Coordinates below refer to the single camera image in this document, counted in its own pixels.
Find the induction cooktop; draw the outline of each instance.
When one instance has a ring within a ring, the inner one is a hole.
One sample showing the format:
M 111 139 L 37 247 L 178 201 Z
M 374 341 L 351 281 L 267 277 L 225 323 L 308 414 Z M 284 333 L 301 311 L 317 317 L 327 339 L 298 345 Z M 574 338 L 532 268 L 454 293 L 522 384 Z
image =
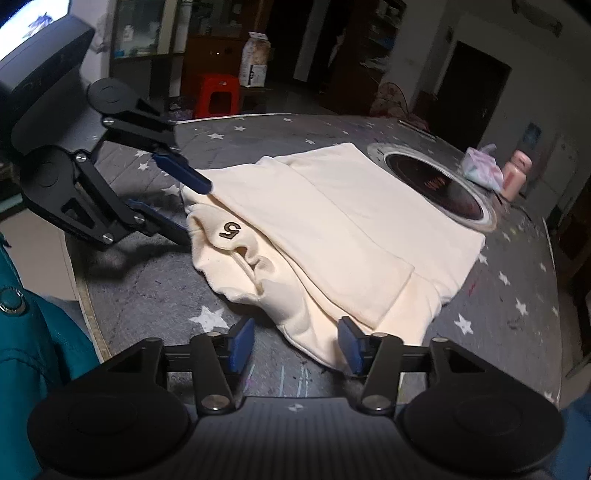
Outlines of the induction cooktop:
M 456 222 L 482 232 L 495 229 L 496 214 L 487 196 L 433 158 L 397 144 L 372 144 L 368 154 Z

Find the black robotic arm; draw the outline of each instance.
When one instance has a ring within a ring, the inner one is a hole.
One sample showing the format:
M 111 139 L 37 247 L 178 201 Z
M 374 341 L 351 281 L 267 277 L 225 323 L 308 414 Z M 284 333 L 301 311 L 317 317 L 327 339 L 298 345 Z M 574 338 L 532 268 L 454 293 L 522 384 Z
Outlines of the black robotic arm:
M 159 233 L 188 245 L 184 227 L 146 204 L 123 201 L 94 166 L 101 145 L 112 141 L 153 153 L 160 169 L 199 193 L 211 191 L 211 182 L 180 154 L 174 123 L 124 83 L 94 82 L 83 98 L 77 98 L 73 110 L 63 112 L 60 121 L 65 128 L 59 132 L 50 128 L 49 134 L 40 135 L 40 145 L 28 148 L 31 134 L 37 137 L 45 130 L 42 122 L 55 118 L 62 97 L 72 94 L 70 84 L 79 88 L 79 66 L 92 37 L 90 26 L 68 15 L 0 61 L 0 154 L 16 165 L 30 210 L 97 249 L 136 231 L 148 236 Z M 88 106 L 98 115 L 88 115 Z M 95 142 L 76 134 L 74 124 L 81 123 L 81 117 L 100 130 Z M 64 141 L 70 127 L 74 133 L 70 131 Z

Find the glass cabinet door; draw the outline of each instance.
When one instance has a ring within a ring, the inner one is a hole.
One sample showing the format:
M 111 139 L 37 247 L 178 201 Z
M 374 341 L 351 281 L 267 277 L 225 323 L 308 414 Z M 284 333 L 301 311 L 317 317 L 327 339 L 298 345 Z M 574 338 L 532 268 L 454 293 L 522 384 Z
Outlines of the glass cabinet door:
M 238 38 L 243 0 L 194 0 L 189 34 Z
M 155 55 L 165 0 L 119 0 L 114 58 Z

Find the plastic bag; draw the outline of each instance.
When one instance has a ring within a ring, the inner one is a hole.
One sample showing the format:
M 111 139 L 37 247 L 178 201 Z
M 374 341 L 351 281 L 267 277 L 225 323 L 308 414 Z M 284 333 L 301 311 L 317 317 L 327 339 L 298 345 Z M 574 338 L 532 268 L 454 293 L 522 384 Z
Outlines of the plastic bag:
M 491 155 L 495 150 L 495 144 L 489 144 L 480 150 L 468 148 L 462 160 L 462 174 L 481 187 L 500 192 L 503 189 L 503 172 Z

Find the black cooktop surface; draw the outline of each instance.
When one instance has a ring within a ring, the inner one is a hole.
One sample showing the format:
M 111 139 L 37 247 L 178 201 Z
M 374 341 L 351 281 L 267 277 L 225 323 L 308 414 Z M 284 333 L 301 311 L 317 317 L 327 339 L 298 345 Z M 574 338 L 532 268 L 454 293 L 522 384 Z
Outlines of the black cooktop surface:
M 385 158 L 392 172 L 429 201 L 468 220 L 481 220 L 484 212 L 472 194 L 458 181 L 416 158 L 391 154 Z

